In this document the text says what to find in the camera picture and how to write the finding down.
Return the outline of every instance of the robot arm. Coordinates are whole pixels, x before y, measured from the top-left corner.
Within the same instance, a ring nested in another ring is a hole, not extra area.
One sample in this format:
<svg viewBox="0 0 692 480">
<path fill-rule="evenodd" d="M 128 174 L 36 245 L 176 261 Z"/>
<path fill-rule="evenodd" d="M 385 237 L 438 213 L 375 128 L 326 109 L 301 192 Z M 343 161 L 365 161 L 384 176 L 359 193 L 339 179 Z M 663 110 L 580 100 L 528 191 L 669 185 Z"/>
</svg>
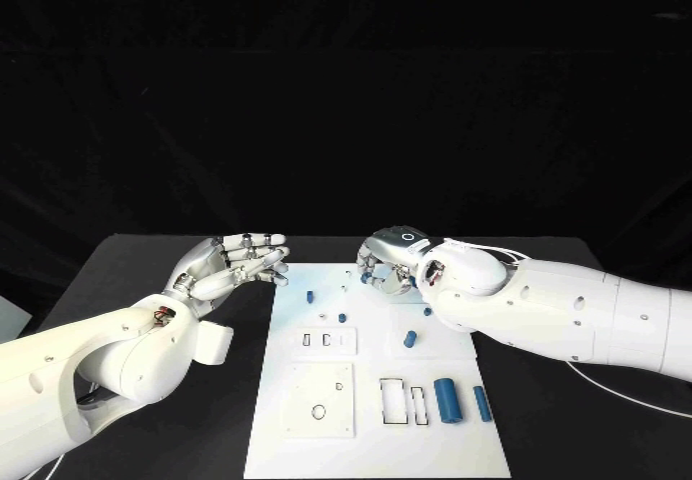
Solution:
<svg viewBox="0 0 692 480">
<path fill-rule="evenodd" d="M 692 381 L 689 292 L 512 251 L 515 261 L 503 263 L 476 247 L 451 239 L 434 245 L 408 227 L 381 230 L 361 247 L 362 280 L 398 294 L 414 276 L 425 302 L 456 330 L 479 330 L 557 360 L 636 367 Z M 378 260 L 392 266 L 385 279 L 372 277 Z"/>
<path fill-rule="evenodd" d="M 205 240 L 160 295 L 0 345 L 0 480 L 20 478 L 163 400 L 192 360 L 224 363 L 232 329 L 200 318 L 244 283 L 287 284 L 284 241 L 264 234 Z M 100 385 L 79 400 L 75 372 Z"/>
</svg>

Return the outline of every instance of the circular hole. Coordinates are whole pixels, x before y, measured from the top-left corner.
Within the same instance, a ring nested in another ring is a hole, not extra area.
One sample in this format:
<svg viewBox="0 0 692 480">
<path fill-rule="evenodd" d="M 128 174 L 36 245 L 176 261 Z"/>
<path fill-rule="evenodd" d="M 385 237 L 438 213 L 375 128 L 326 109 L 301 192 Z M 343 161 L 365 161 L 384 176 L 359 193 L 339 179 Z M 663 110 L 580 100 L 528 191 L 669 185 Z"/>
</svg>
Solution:
<svg viewBox="0 0 692 480">
<path fill-rule="evenodd" d="M 326 414 L 327 414 L 327 410 L 324 409 L 324 405 L 316 405 L 313 407 L 313 418 L 316 420 L 322 420 Z"/>
<path fill-rule="evenodd" d="M 36 393 L 43 393 L 43 382 L 33 373 L 29 375 L 29 385 Z"/>
<path fill-rule="evenodd" d="M 574 309 L 584 310 L 585 306 L 587 306 L 587 301 L 584 300 L 584 297 L 577 297 L 577 300 L 574 301 Z"/>
</svg>

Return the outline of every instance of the blue block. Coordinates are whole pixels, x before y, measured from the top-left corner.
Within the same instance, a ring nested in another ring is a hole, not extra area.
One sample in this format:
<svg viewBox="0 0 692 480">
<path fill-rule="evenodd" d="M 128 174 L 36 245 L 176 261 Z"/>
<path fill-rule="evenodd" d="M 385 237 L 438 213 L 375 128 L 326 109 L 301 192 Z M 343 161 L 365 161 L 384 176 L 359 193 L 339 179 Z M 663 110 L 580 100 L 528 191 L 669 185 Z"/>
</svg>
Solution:
<svg viewBox="0 0 692 480">
<path fill-rule="evenodd" d="M 440 378 L 435 380 L 434 385 L 437 408 L 440 409 L 440 418 L 443 419 L 443 423 L 459 423 L 464 417 L 461 416 L 461 408 L 459 407 L 454 382 L 451 381 L 451 378 Z"/>
<path fill-rule="evenodd" d="M 407 348 L 411 348 L 414 346 L 417 337 L 418 337 L 417 333 L 412 330 L 410 330 L 410 332 L 407 333 L 407 338 L 404 339 L 404 346 Z"/>
<path fill-rule="evenodd" d="M 483 387 L 473 387 L 473 393 L 476 395 L 476 403 L 479 404 L 480 419 L 484 422 L 489 422 L 493 419 L 493 416 L 490 415 L 490 407 L 487 405 L 486 391 L 483 390 Z"/>
</svg>

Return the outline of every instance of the table surface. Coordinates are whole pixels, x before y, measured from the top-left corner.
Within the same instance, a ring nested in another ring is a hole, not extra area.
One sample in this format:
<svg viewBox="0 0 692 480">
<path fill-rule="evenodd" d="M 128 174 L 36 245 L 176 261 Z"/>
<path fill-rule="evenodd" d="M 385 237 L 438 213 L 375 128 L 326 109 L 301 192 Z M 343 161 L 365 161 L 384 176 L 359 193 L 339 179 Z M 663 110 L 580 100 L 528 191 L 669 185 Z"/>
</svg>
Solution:
<svg viewBox="0 0 692 480">
<path fill-rule="evenodd" d="M 42 330 L 160 292 L 177 260 L 206 237 L 114 235 L 98 246 Z M 542 260 L 600 268 L 575 238 L 479 238 Z M 291 237 L 288 263 L 352 262 L 362 237 Z M 244 285 L 209 315 L 235 329 L 221 366 L 193 362 L 170 397 L 120 419 L 65 457 L 53 479 L 239 479 L 271 318 L 274 286 Z M 692 420 L 595 388 L 562 362 L 474 334 L 479 367 L 513 478 L 689 478 Z M 689 385 L 650 372 L 584 365 L 611 388 L 692 412 Z"/>
</svg>

